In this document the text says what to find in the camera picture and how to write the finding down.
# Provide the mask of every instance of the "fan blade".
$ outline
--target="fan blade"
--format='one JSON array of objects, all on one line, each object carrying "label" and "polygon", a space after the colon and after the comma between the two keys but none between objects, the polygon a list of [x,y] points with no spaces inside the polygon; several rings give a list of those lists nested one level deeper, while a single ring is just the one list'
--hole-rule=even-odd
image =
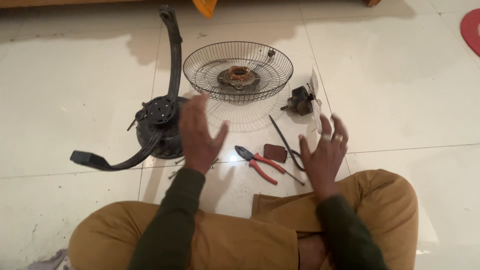
[{"label": "fan blade", "polygon": [[168,30],[168,38],[170,40],[170,84],[168,86],[167,97],[175,102],[179,94],[180,77],[181,77],[181,43],[179,26],[173,8],[168,5],[160,6],[160,18]]},{"label": "fan blade", "polygon": [[317,127],[318,134],[322,134],[322,121],[320,121],[320,114],[322,114],[322,102],[317,98],[318,92],[318,79],[315,70],[312,69],[312,76],[310,77],[310,92],[313,94],[313,117],[315,119],[315,125]]},{"label": "fan blade", "polygon": [[93,169],[101,170],[101,171],[120,171],[129,169],[133,166],[140,164],[144,161],[150,154],[153,152],[155,146],[162,138],[162,131],[159,130],[155,134],[152,135],[148,143],[140,149],[133,157],[129,158],[128,160],[119,163],[117,165],[110,165],[105,158],[98,156],[94,153],[83,152],[75,150],[72,155],[70,156],[70,160],[84,165]]}]

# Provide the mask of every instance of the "person's right hand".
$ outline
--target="person's right hand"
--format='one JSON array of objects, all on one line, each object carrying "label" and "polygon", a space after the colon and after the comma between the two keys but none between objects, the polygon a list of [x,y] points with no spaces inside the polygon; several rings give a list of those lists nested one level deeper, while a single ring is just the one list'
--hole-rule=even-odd
[{"label": "person's right hand", "polygon": [[184,168],[193,169],[206,174],[218,156],[228,133],[228,121],[224,121],[215,139],[210,137],[205,116],[208,94],[195,96],[188,100],[180,112],[179,130],[183,154]]},{"label": "person's right hand", "polygon": [[332,126],[328,118],[324,115],[320,116],[322,137],[313,153],[310,153],[305,137],[299,135],[300,158],[313,190],[320,201],[339,194],[335,177],[347,153],[347,130],[338,116],[332,115],[332,119],[335,126],[333,135],[331,135]]}]

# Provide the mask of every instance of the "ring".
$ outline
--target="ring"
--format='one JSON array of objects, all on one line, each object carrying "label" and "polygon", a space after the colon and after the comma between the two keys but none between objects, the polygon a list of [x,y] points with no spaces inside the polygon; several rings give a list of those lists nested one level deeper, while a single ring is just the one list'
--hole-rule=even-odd
[{"label": "ring", "polygon": [[335,141],[338,141],[339,143],[342,142],[343,140],[343,136],[342,135],[338,135],[338,134],[335,134],[334,138],[333,138]]}]

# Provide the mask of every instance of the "brown sandpaper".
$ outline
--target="brown sandpaper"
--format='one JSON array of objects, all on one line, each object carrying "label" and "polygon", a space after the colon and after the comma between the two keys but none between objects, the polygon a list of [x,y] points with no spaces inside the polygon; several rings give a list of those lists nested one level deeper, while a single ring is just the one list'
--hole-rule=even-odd
[{"label": "brown sandpaper", "polygon": [[265,144],[264,158],[285,163],[285,161],[287,160],[287,151],[283,146]]}]

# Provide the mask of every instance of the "knee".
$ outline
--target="knee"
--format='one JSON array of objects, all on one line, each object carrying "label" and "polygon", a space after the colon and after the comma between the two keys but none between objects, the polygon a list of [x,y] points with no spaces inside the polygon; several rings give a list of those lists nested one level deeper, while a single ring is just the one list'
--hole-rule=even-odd
[{"label": "knee", "polygon": [[121,217],[125,216],[124,203],[115,202],[106,205],[86,217],[72,233],[68,251],[71,263],[75,269],[88,269],[87,262],[101,259],[104,246],[119,230]]},{"label": "knee", "polygon": [[412,185],[402,176],[383,169],[361,171],[354,174],[361,196],[377,194],[381,197],[410,200],[417,203]]}]

